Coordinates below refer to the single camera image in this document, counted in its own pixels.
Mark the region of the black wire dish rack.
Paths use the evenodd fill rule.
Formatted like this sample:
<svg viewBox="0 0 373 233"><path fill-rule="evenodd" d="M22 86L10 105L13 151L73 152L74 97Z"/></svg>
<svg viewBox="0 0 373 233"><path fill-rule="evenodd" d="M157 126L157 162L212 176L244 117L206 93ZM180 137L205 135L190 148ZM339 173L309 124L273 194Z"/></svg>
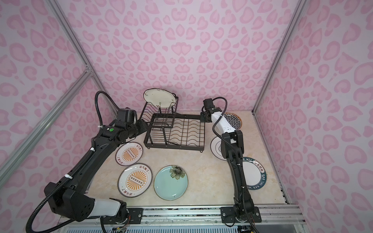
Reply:
<svg viewBox="0 0 373 233"><path fill-rule="evenodd" d="M172 95L175 101L167 107L146 101L140 116L148 124L143 142L145 147L203 152L205 124L199 115L178 113L179 98L174 93Z"/></svg>

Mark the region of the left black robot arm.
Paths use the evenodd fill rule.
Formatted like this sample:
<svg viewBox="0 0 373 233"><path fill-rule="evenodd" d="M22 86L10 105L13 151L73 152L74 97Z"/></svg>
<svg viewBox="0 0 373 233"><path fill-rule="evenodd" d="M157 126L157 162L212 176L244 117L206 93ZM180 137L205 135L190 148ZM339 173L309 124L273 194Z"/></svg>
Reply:
<svg viewBox="0 0 373 233"><path fill-rule="evenodd" d="M91 147L77 165L58 183L49 183L44 193L51 211L80 222L90 217L107 216L112 221L125 222L128 218L126 203L116 199L99 200L85 192L96 172L108 156L128 139L147 131L147 123L137 118L135 110L120 109L116 118L99 129L92 138Z"/></svg>

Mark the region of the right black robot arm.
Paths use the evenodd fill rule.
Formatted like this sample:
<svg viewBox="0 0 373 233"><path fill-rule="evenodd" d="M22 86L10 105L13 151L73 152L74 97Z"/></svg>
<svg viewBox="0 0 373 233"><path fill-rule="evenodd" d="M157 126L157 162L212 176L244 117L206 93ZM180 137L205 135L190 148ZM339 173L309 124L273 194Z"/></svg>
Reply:
<svg viewBox="0 0 373 233"><path fill-rule="evenodd" d="M201 122L213 123L212 131L220 139L220 151L227 161L234 185L235 218L254 227L255 205L247 187L243 170L243 133L236 130L224 117L228 101L224 97L203 101Z"/></svg>

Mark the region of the cream plate red berries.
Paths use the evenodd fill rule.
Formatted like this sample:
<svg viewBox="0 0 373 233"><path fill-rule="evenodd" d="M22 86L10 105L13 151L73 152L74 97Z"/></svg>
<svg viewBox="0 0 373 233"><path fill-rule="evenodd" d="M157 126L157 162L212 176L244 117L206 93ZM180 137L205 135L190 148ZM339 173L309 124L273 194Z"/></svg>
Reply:
<svg viewBox="0 0 373 233"><path fill-rule="evenodd" d="M143 93L144 100L158 108L169 108L176 104L176 97L169 91L151 88Z"/></svg>

